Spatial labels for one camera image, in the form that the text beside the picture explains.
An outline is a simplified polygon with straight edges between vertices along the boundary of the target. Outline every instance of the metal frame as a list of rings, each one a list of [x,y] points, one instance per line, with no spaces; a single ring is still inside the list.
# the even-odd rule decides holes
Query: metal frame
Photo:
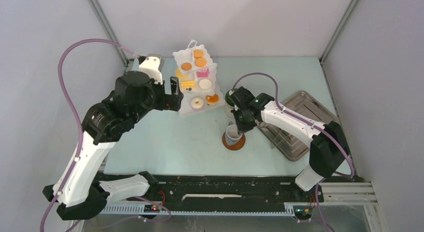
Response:
[[[349,18],[352,15],[352,12],[354,11],[355,7],[358,5],[359,0],[351,0],[349,5],[347,6],[346,11],[344,12],[343,16],[341,17],[340,22],[338,23],[337,27],[335,28],[335,31],[333,35],[331,36],[330,41],[328,42],[327,46],[324,49],[324,52],[322,53],[321,58],[319,59],[321,61],[321,64],[323,65],[331,50],[333,49],[334,44],[336,43],[337,39],[339,38],[340,33],[345,28]]]
[[[87,0],[87,1],[90,3],[91,8],[93,9],[93,12],[95,13],[95,16],[97,17],[98,21],[100,22],[101,26],[103,27],[107,38],[109,40],[113,41],[113,42],[121,44],[121,43],[119,43],[119,40],[118,40],[114,30],[112,29],[111,24],[108,21],[108,18],[106,18],[105,12],[103,12],[103,9],[100,6],[99,1],[98,0]],[[125,53],[116,46],[114,46],[114,49],[118,53],[118,56],[122,60],[122,63],[124,64],[124,66],[126,66],[128,64],[128,58],[125,55]]]

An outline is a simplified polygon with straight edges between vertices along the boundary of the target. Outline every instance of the pink item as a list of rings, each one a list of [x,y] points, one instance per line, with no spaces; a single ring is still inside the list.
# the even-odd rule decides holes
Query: pink item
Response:
[[[197,77],[198,78],[206,78],[208,76],[209,76],[209,69],[208,68],[202,69],[202,70],[200,70],[200,71],[197,72]]]

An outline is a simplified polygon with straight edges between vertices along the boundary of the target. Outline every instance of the white wall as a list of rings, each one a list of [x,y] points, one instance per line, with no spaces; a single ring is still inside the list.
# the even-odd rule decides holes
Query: white wall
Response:
[[[59,58],[76,41],[106,35],[87,0],[0,0],[0,16],[0,231],[37,231],[48,206],[42,189],[59,179],[78,139]],[[80,117],[109,94],[122,67],[111,45],[71,52],[64,80]],[[55,208],[46,232],[66,224]]]
[[[350,1],[99,0],[121,43],[165,57],[191,39],[218,57],[320,57]]]
[[[392,232],[423,231],[424,0],[361,0],[325,64]]]

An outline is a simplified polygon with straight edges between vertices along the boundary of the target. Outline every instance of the red wire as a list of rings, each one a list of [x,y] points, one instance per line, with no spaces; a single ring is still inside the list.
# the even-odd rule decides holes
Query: red wire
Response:
[[[310,208],[311,210],[313,209],[313,208],[315,208],[315,197],[312,195],[312,194],[310,194],[310,198],[313,200],[313,207],[312,208]]]
[[[162,190],[159,190],[159,192],[157,192],[157,193],[161,194],[163,196],[162,203],[160,204],[161,206],[163,206],[164,203],[165,203],[165,199],[166,199],[165,193]]]

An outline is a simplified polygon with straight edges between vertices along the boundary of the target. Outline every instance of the white donut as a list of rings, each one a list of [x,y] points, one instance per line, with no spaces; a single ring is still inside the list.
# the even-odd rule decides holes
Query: white donut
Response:
[[[203,108],[204,104],[205,102],[200,97],[195,97],[190,102],[191,107],[195,110],[200,110],[201,108]]]

